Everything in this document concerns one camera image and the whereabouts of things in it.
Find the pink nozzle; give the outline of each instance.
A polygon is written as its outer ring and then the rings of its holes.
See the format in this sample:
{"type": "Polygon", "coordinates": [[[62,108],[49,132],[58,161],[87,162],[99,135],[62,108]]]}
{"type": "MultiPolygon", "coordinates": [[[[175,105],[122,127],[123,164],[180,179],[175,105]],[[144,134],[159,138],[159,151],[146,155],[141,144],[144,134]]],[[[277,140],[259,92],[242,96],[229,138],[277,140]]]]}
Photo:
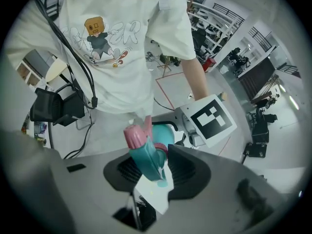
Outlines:
{"type": "Polygon", "coordinates": [[[137,149],[142,147],[147,142],[146,133],[138,125],[131,125],[123,130],[128,147],[137,149]]]}

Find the cable connector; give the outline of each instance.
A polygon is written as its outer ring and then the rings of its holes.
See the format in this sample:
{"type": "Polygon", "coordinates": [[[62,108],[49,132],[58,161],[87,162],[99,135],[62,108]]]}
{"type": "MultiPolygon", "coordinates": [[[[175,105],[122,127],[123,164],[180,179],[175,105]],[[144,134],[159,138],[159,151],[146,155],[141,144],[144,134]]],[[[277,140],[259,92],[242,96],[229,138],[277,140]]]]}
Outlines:
{"type": "Polygon", "coordinates": [[[98,98],[93,96],[91,99],[92,107],[96,108],[98,106],[98,98]]]}

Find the black railing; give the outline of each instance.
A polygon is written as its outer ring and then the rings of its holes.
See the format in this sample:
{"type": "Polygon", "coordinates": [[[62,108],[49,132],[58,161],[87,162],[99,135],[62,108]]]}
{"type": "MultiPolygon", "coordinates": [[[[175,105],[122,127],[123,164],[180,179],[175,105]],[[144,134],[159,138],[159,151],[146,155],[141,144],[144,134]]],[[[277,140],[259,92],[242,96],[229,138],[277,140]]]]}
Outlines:
{"type": "Polygon", "coordinates": [[[252,27],[248,33],[259,43],[265,52],[272,48],[268,40],[255,27],[252,27]]]}
{"type": "Polygon", "coordinates": [[[280,65],[277,70],[301,78],[297,66],[288,65],[286,62],[280,65]]]}
{"type": "Polygon", "coordinates": [[[232,10],[229,10],[229,9],[225,8],[225,7],[223,7],[220,4],[215,3],[214,6],[213,6],[213,9],[215,9],[215,10],[225,14],[226,16],[228,16],[231,19],[236,19],[237,18],[238,26],[240,26],[243,23],[243,21],[245,20],[242,17],[240,17],[238,14],[234,13],[232,10]]]}

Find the white t-shirt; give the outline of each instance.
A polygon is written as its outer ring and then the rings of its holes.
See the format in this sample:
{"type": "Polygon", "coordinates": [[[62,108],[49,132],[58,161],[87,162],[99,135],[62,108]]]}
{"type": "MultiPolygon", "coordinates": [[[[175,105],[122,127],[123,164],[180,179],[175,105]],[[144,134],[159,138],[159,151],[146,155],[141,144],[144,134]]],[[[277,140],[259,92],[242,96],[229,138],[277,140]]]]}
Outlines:
{"type": "MultiPolygon", "coordinates": [[[[164,55],[195,58],[186,0],[168,0],[169,10],[159,10],[158,1],[64,0],[59,28],[92,72],[99,110],[114,114],[136,112],[153,103],[145,36],[155,40],[164,55]],[[118,56],[122,59],[112,60],[118,56]]],[[[32,49],[50,51],[68,62],[91,100],[91,88],[83,70],[66,47],[66,56],[62,56],[52,34],[35,2],[30,0],[10,32],[6,54],[16,67],[32,49]]]]}

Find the fluorescent light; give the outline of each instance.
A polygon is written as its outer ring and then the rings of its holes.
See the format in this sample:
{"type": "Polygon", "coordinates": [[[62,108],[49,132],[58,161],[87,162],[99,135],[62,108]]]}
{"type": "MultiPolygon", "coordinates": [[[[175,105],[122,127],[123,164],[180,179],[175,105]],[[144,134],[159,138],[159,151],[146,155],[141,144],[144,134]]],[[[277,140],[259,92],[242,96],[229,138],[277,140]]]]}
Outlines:
{"type": "Polygon", "coordinates": [[[294,101],[293,97],[289,96],[289,99],[291,100],[291,102],[293,103],[294,107],[299,110],[299,106],[298,104],[294,101]]]}
{"type": "Polygon", "coordinates": [[[281,90],[284,91],[284,93],[286,92],[286,89],[280,84],[279,87],[281,88],[281,90]]]}

